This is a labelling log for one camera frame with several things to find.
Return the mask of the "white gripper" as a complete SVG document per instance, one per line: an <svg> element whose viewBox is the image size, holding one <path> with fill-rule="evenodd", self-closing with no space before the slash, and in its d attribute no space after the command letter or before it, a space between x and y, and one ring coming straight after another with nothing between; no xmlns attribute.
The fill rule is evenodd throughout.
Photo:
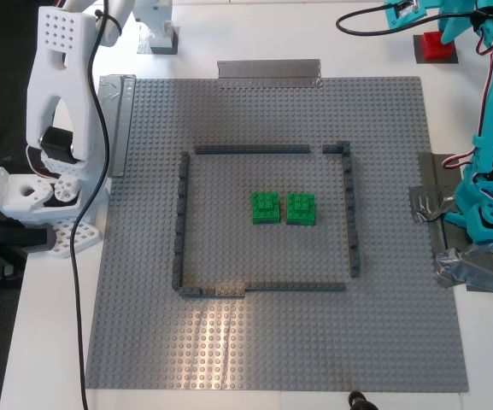
<svg viewBox="0 0 493 410"><path fill-rule="evenodd" d="M133 15L145 25L148 38L170 39L173 36L172 0L136 0Z"/></svg>

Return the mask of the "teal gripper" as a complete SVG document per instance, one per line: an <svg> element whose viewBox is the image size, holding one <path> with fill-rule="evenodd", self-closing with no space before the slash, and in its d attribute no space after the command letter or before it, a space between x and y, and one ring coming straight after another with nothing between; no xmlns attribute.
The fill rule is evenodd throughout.
<svg viewBox="0 0 493 410"><path fill-rule="evenodd" d="M442 0L437 6L440 16L441 43L449 44L463 32L471 29L475 32L479 28L478 23L471 20L485 21L485 12L478 11L481 1L476 0Z"/></svg>

